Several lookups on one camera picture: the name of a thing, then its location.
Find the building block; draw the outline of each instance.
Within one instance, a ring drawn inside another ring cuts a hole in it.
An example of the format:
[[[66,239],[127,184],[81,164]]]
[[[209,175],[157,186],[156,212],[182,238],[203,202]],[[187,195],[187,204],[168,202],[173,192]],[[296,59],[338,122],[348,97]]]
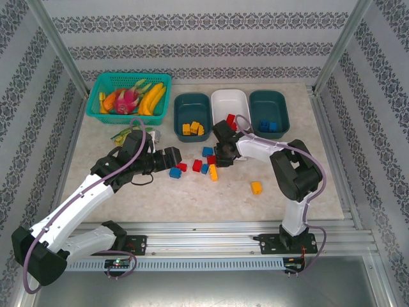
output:
[[[190,124],[189,123],[184,123],[182,125],[182,131],[184,136],[189,136],[190,135]]]
[[[209,155],[207,157],[207,164],[216,164],[216,156],[215,155]]]
[[[185,172],[187,171],[187,164],[185,163],[179,163],[178,165],[176,165],[176,168],[180,169],[181,171]]]
[[[226,119],[227,123],[231,127],[231,124],[235,122],[236,115],[229,114],[228,118]]]
[[[194,171],[196,171],[196,172],[200,172],[200,169],[202,168],[202,164],[203,164],[203,162],[202,161],[200,161],[200,160],[195,160],[194,162],[193,162],[193,167],[192,167],[192,169],[194,170]]]
[[[203,128],[202,125],[199,125],[199,130],[197,132],[197,135],[202,136],[203,134],[205,134],[205,128]]]
[[[209,155],[213,155],[213,148],[212,147],[203,147],[202,157],[207,158]]]
[[[181,177],[181,170],[178,168],[171,168],[171,171],[169,172],[169,176],[172,178],[179,179]]]
[[[255,181],[251,183],[251,191],[253,192],[254,195],[261,194],[262,190],[263,189],[261,188],[260,181]]]
[[[277,131],[277,123],[276,122],[270,122],[270,125],[268,126],[268,131],[269,132],[276,132]]]
[[[197,133],[198,133],[198,130],[199,130],[199,126],[200,126],[200,123],[198,123],[198,122],[192,122],[192,123],[190,124],[190,133],[197,134]]]
[[[268,122],[268,120],[260,120],[260,126],[258,130],[260,132],[268,132],[269,125],[270,123]]]
[[[212,179],[212,181],[218,181],[216,165],[214,164],[209,165],[209,171],[210,171],[210,178]]]
[[[202,168],[200,169],[200,172],[202,174],[207,174],[208,170],[209,170],[209,164],[204,164],[204,165],[202,165]]]

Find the robotic arm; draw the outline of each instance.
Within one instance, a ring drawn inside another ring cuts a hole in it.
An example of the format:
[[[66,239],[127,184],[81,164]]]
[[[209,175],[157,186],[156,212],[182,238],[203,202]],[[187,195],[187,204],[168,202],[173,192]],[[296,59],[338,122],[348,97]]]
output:
[[[280,241],[287,250],[299,245],[308,234],[303,221],[308,196],[317,190],[323,178],[317,165],[298,152],[254,139],[254,134],[236,133],[225,120],[214,125],[213,132],[219,141],[215,147],[217,167],[233,165],[238,157],[252,157],[272,164],[279,188],[288,199],[280,226]],[[309,154],[298,139],[281,144]]]
[[[306,199],[317,190],[323,178],[321,171],[312,161],[291,149],[253,139],[252,134],[237,134],[226,121],[214,125],[213,131],[219,141],[215,147],[217,167],[233,165],[233,161],[239,157],[253,157],[272,164],[280,190],[288,199],[284,220],[280,226],[280,242],[288,251],[291,251],[293,247],[303,242],[308,234],[308,227],[303,222],[303,211]],[[41,285],[54,282],[62,275],[66,266],[76,260],[102,250],[121,251],[123,249],[127,233],[112,221],[105,222],[88,233],[76,237],[69,236],[89,213],[118,192],[124,184],[131,182],[134,175],[150,175],[152,172],[175,167],[181,162],[179,149],[169,147],[155,151],[152,138],[148,134],[144,144],[142,142],[143,132],[133,130],[122,147],[116,147],[107,156],[97,160],[91,168],[90,175],[54,212],[28,230],[19,227],[14,231],[12,243],[15,259],[21,265],[24,265],[32,243],[40,238],[34,246],[27,270]],[[303,142],[299,140],[294,140],[288,145],[309,153]],[[91,184],[129,163],[141,146],[143,149],[140,156],[128,168],[82,194],[82,191]],[[69,201],[78,197],[78,194],[81,197],[57,216],[47,228],[49,221]]]
[[[69,236],[85,218],[106,199],[114,195],[124,185],[132,181],[134,175],[150,175],[175,167],[181,162],[179,149],[169,147],[155,151],[155,145],[149,134],[142,144],[143,132],[133,130],[122,147],[116,147],[106,157],[97,160],[91,168],[91,174],[85,178],[80,187],[54,212],[29,230],[17,228],[12,235],[16,261],[23,265],[28,249],[34,239],[45,229],[45,225],[74,196],[81,194],[84,188],[97,182],[106,175],[123,167],[135,155],[141,145],[139,157],[124,171],[101,182],[74,201],[42,235],[31,255],[28,272],[45,286],[62,275],[66,266],[76,260],[85,258],[99,251],[121,250],[125,244],[126,231],[112,221],[103,223],[97,229],[76,237]]]

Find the patterned wallpaper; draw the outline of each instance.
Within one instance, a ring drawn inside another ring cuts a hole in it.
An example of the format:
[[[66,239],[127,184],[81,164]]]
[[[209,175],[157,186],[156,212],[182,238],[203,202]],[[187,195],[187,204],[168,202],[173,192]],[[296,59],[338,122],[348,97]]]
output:
[[[408,1],[374,1],[321,93],[398,306],[409,305],[408,21]]]
[[[47,215],[81,96],[23,0],[0,0],[0,307],[20,272],[11,234]]]
[[[356,0],[166,2],[43,3],[89,86],[105,71],[313,85]]]

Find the table surface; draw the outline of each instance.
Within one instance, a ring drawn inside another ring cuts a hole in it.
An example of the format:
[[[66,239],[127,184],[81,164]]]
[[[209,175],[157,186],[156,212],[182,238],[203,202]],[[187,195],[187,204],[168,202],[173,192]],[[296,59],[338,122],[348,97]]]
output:
[[[203,84],[174,85],[169,109],[161,126],[157,149],[175,146],[180,149],[188,171],[180,179],[169,177],[169,171],[154,173],[152,184],[137,187],[124,185],[112,198],[102,203],[86,219],[87,222],[200,222],[200,221],[268,221],[284,217],[285,196],[280,192],[271,165],[255,159],[236,161],[228,168],[218,168],[218,182],[210,174],[192,171],[195,159],[204,146],[215,146],[213,134],[202,143],[182,143],[173,132],[173,101],[181,93],[201,92],[209,97],[215,90],[237,88],[247,99],[254,90],[277,90],[287,103],[290,130],[281,141],[301,139],[323,165],[328,176],[324,193],[311,203],[309,219],[343,219],[343,211],[330,172],[307,90],[303,83],[291,84]],[[96,160],[114,148],[110,138],[126,125],[106,125],[84,116],[68,172],[62,200],[71,195],[89,174]],[[149,177],[136,176],[134,182]],[[263,192],[253,195],[250,183],[260,181]]]

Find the teal basket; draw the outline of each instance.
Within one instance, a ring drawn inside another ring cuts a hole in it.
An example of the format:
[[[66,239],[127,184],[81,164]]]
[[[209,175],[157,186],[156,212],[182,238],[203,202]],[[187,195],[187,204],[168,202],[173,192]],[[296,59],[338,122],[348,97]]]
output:
[[[138,74],[131,72],[104,72],[103,74],[100,74],[96,79],[95,85],[88,99],[86,110],[87,115],[97,118],[102,123],[129,124],[130,120],[135,117],[135,115],[100,114],[99,94],[103,92],[108,96],[108,94],[111,94],[113,91],[120,88],[131,88],[141,79],[146,79],[141,87],[148,83],[152,83],[153,86],[160,82],[163,82],[164,86],[166,86],[166,93],[160,99],[153,111],[153,116],[138,115],[145,125],[160,125],[166,115],[171,96],[172,78],[167,74]]]

